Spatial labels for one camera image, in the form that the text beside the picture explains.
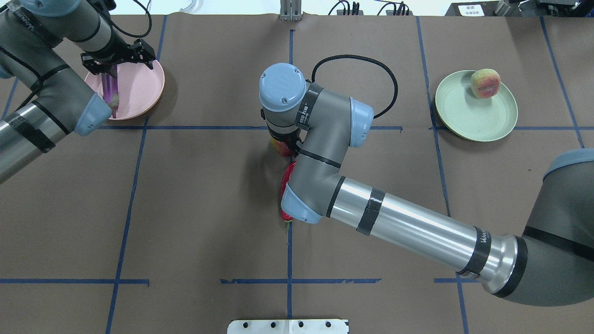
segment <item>metal bracket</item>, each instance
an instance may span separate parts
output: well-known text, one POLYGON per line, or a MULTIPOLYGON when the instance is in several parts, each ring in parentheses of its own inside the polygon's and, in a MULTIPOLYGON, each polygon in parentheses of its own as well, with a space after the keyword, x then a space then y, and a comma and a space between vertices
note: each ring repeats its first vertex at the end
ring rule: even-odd
POLYGON ((301 21, 301 0, 280 0, 281 21, 301 21))
POLYGON ((348 334, 349 321, 340 319, 310 320, 235 320, 227 334, 348 334))

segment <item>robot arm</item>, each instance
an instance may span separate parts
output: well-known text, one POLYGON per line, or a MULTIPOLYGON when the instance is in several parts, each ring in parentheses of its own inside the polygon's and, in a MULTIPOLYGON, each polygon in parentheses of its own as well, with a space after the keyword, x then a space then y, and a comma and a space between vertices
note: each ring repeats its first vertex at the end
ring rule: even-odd
POLYGON ((546 176, 522 237, 497 236, 339 174, 362 145, 373 110, 308 84, 290 64, 260 79, 271 133, 307 130, 281 206, 296 219, 337 219, 365 235, 431 258, 498 297, 567 305, 594 297, 594 150, 562 155, 546 176))
POLYGON ((122 62, 151 67, 154 51, 130 46, 86 0, 12 0, 0 13, 0 77, 16 76, 37 94, 0 121, 0 183, 71 132, 86 136, 111 109, 52 49, 63 38, 86 53, 94 74, 122 62))

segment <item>light blue cap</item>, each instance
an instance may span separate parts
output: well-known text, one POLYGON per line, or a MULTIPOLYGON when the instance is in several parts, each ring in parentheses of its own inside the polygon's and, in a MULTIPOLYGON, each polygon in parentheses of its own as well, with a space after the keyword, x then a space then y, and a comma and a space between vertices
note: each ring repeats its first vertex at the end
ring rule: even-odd
POLYGON ((280 207, 287 215, 297 220, 301 220, 302 222, 317 224, 320 222, 320 219, 322 219, 321 215, 318 215, 318 213, 313 211, 293 192, 289 184, 287 184, 287 187, 285 188, 280 207))
POLYGON ((9 79, 14 75, 6 70, 4 66, 0 65, 0 79, 9 79))
POLYGON ((35 15, 60 17, 76 10, 80 0, 21 0, 21 4, 35 15))
POLYGON ((350 98, 350 147, 360 147, 373 122, 373 108, 350 98))
POLYGON ((549 168, 548 172, 546 172, 545 176, 549 175, 550 172, 559 169, 561 167, 573 165, 575 163, 580 162, 588 162, 594 161, 594 149, 577 149, 572 151, 567 151, 560 154, 558 157, 553 160, 551 163, 551 167, 549 168))
POLYGON ((95 93, 78 119, 74 132, 84 137, 105 123, 110 116, 111 108, 95 93))
POLYGON ((291 110, 301 103, 306 89, 303 73, 280 62, 268 67, 260 77, 260 103, 273 112, 291 110))

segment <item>white sticker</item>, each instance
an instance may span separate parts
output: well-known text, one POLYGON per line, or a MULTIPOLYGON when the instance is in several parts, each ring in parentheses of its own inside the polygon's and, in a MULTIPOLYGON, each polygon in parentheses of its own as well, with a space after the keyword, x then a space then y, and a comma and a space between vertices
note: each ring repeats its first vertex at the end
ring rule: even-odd
POLYGON ((458 9, 462 16, 485 16, 481 5, 459 5, 458 9))

